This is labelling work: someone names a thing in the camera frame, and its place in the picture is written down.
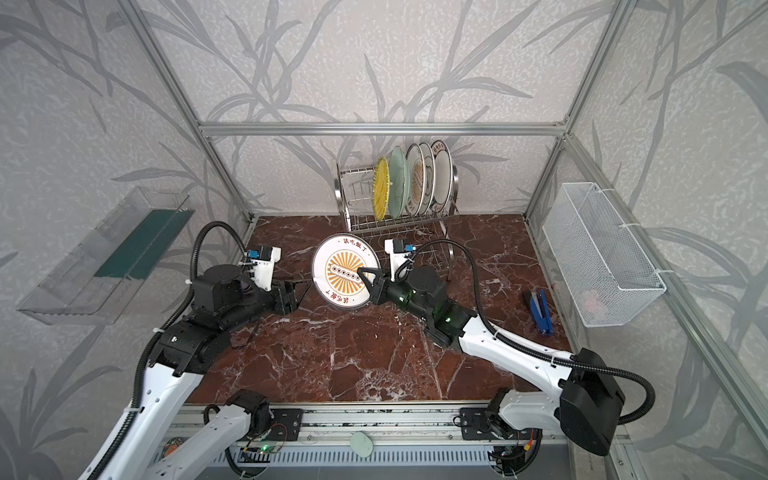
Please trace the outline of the white plate black quatrefoil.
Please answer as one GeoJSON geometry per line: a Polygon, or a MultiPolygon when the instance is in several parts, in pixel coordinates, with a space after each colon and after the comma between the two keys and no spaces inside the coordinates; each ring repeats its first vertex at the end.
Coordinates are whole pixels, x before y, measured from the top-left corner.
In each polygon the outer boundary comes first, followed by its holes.
{"type": "Polygon", "coordinates": [[[434,172],[434,156],[432,154],[430,145],[426,142],[421,142],[419,144],[421,153],[423,155],[424,159],[424,179],[425,179],[425,187],[423,192],[423,202],[422,202],[422,208],[420,209],[420,213],[423,215],[426,215],[431,207],[433,198],[434,198],[434,183],[435,183],[435,172],[434,172]]]}

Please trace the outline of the yellow ribbed plate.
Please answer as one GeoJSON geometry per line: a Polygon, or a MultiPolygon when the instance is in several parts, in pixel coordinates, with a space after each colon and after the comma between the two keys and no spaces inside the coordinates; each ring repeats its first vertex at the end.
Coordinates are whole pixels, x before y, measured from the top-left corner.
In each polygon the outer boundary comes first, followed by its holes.
{"type": "Polygon", "coordinates": [[[388,210],[390,180],[388,160],[381,157],[375,166],[372,182],[372,209],[374,219],[382,221],[388,210]]]}

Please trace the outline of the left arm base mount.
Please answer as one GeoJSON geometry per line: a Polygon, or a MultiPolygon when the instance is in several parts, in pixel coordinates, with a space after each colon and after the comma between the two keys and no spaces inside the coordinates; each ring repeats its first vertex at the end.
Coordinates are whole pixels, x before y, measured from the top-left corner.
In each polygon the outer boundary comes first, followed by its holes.
{"type": "Polygon", "coordinates": [[[257,442],[295,442],[299,438],[304,410],[278,408],[271,411],[269,427],[255,437],[257,442]]]}

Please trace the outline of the white plate green text rim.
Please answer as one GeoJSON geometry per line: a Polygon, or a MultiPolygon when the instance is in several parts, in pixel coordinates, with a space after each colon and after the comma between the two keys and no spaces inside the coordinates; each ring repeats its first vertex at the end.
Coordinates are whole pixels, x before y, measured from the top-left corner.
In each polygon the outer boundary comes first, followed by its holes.
{"type": "Polygon", "coordinates": [[[453,161],[443,140],[434,141],[431,145],[431,151],[435,175],[431,209],[434,213],[439,213],[448,205],[453,192],[453,161]]]}

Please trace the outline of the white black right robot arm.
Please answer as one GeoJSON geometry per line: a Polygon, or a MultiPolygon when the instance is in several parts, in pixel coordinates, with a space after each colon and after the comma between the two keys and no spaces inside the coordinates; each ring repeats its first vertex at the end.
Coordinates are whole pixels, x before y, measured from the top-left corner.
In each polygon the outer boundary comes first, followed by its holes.
{"type": "Polygon", "coordinates": [[[533,392],[500,389],[486,417],[495,436],[513,430],[560,429],[582,449],[609,453],[618,426],[647,415],[656,392],[646,378],[607,366],[596,352],[553,350],[493,324],[484,314],[478,269],[469,263],[475,306],[450,299],[434,268],[415,260],[432,242],[405,255],[398,268],[359,267],[356,272],[375,305],[392,303],[421,320],[425,334],[439,347],[477,357],[535,386],[533,392]]]}

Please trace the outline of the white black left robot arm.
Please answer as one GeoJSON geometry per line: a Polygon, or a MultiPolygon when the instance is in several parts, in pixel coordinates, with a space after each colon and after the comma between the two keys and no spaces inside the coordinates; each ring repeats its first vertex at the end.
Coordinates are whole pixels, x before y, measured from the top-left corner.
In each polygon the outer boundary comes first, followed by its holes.
{"type": "Polygon", "coordinates": [[[233,394],[194,435],[161,460],[156,450],[177,413],[202,382],[232,333],[272,313],[287,315],[301,301],[295,280],[276,280],[277,247],[253,250],[223,221],[205,225],[193,244],[187,294],[150,338],[134,374],[132,397],[82,476],[85,479],[194,479],[241,439],[261,440],[275,421],[267,398],[233,394]],[[198,271],[203,241],[221,228],[241,254],[236,264],[198,271]]]}

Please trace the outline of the orange sunburst plate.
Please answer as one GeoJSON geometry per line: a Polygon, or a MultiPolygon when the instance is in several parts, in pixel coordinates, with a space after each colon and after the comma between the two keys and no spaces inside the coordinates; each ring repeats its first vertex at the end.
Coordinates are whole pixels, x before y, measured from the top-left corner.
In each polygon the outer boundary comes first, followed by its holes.
{"type": "Polygon", "coordinates": [[[409,195],[406,212],[409,216],[417,216],[422,211],[424,193],[426,190],[426,164],[421,147],[413,143],[407,150],[409,195]]]}
{"type": "Polygon", "coordinates": [[[312,278],[320,297],[343,310],[365,306],[370,293],[358,275],[359,268],[380,268],[376,253],[365,240],[351,234],[324,239],[312,260],[312,278]]]}

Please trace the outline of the light green flower plate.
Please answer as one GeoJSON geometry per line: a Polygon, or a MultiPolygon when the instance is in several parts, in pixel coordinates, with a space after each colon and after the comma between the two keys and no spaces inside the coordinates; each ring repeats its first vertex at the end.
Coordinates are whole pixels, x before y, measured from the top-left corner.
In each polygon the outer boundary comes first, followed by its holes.
{"type": "Polygon", "coordinates": [[[388,212],[391,218],[396,219],[403,214],[409,195],[407,161],[399,146],[391,152],[388,164],[390,176],[388,212]]]}

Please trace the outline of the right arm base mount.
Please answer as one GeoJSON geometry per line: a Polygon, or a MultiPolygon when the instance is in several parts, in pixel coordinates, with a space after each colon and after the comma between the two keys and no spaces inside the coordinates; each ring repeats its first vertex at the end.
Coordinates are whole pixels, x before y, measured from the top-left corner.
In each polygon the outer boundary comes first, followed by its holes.
{"type": "Polygon", "coordinates": [[[461,437],[471,440],[528,441],[535,437],[532,429],[515,430],[498,415],[486,412],[486,408],[464,407],[454,417],[454,424],[460,428],[461,437]]]}

